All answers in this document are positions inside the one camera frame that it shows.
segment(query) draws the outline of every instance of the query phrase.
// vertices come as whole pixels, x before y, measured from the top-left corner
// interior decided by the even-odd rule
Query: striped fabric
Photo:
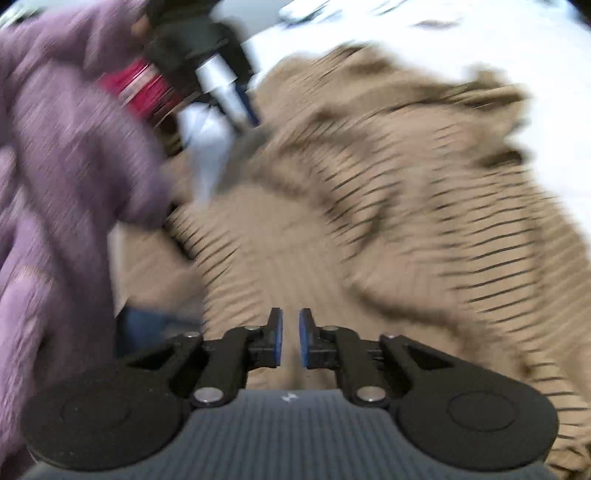
[[[506,142],[521,90],[343,47],[284,60],[257,102],[274,133],[248,178],[167,222],[197,264],[211,337],[285,309],[284,367],[253,388],[332,386],[299,366],[310,307],[321,325],[403,333],[530,383],[560,418],[548,464],[588,478],[589,264]]]

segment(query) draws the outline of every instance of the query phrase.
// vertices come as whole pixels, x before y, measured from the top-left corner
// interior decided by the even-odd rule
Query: purple sweater
[[[141,7],[102,0],[0,32],[0,480],[30,461],[26,399],[113,355],[109,231],[165,217],[161,147],[93,84],[139,54]]]

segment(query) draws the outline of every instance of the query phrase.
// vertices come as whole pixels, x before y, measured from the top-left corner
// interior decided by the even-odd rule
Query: logo
[[[298,398],[299,397],[296,394],[291,392],[288,392],[287,395],[281,397],[281,399],[287,403],[291,403],[292,400],[297,400]]]

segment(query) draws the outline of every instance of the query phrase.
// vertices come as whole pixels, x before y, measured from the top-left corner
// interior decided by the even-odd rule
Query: metal screw
[[[200,403],[215,403],[223,398],[223,391],[215,387],[203,387],[196,390],[193,396]]]
[[[359,399],[368,403],[382,401],[386,398],[386,391],[382,387],[368,385],[357,390],[356,395]]]

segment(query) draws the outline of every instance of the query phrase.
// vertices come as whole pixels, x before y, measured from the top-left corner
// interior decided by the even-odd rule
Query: white table
[[[562,198],[591,239],[591,31],[535,0],[475,0],[446,30],[408,24],[396,12],[364,20],[272,27],[246,47],[261,75],[295,52],[321,54],[347,41],[373,41],[409,66],[465,80],[480,64],[531,93],[530,124],[515,142],[532,157],[538,181]],[[207,85],[232,80],[214,60]]]

